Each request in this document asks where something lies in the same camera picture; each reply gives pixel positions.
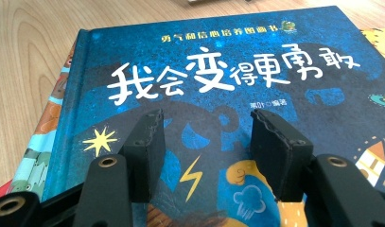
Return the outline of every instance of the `yellow star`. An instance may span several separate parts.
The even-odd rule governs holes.
[[[104,128],[103,132],[100,134],[96,129],[95,129],[95,139],[90,139],[90,140],[85,140],[82,141],[84,144],[92,144],[88,148],[86,148],[84,151],[95,148],[96,149],[96,157],[98,157],[101,147],[104,147],[106,150],[111,151],[109,147],[110,142],[117,141],[117,139],[109,139],[110,136],[112,136],[115,133],[115,131],[112,131],[110,134],[106,135],[106,127]]]

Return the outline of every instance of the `teal book cover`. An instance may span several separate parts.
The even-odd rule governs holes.
[[[165,163],[135,226],[306,226],[304,204],[274,202],[252,160],[254,109],[385,192],[385,59],[337,7],[81,30],[44,200],[82,183],[159,108]]]

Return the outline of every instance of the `wood grain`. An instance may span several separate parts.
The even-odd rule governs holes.
[[[13,177],[80,28],[327,5],[357,27],[385,27],[385,0],[0,0],[0,185]]]

